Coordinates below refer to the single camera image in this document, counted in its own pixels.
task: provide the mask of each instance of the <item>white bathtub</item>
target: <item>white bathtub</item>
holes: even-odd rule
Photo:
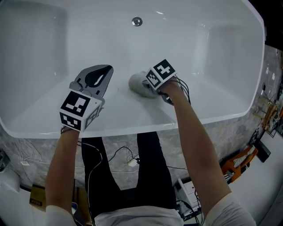
[[[63,90],[83,69],[110,64],[105,108],[81,137],[177,128],[172,106],[128,88],[132,74],[165,58],[202,123],[240,117],[263,55],[264,23],[247,0],[4,0],[0,123],[13,137],[58,138]]]

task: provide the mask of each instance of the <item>hand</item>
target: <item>hand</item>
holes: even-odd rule
[[[162,93],[168,94],[169,96],[172,93],[178,92],[179,90],[181,91],[181,88],[179,84],[177,83],[176,78],[172,77],[168,81],[166,81],[160,88],[159,90]]]

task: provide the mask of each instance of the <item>orange object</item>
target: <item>orange object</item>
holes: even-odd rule
[[[243,156],[247,155],[252,147],[254,146],[247,147],[244,151],[242,151],[241,153],[237,154],[235,157],[225,162],[224,166],[221,168],[223,175],[227,173],[227,171],[235,173],[231,178],[231,182],[234,182],[237,178],[239,178],[242,175],[241,168],[246,166],[249,162],[253,160],[253,158],[257,155],[258,150],[255,148],[253,153],[248,155],[246,159],[237,168],[234,167],[234,160],[242,158]]]

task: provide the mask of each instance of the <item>person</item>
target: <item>person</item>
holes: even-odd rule
[[[214,146],[177,83],[160,88],[174,103],[187,170],[198,193],[207,226],[256,225],[233,197]],[[76,225],[71,215],[79,132],[63,131],[46,178],[46,225]],[[156,132],[137,135],[140,166],[134,202],[127,203],[110,172],[102,138],[82,139],[85,188],[97,226],[181,226],[170,172]]]

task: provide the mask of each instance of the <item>gray sponge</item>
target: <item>gray sponge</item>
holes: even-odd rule
[[[153,88],[151,88],[145,76],[145,71],[141,71],[137,74],[132,75],[129,80],[130,89],[142,97],[151,99],[158,97],[158,94]]]

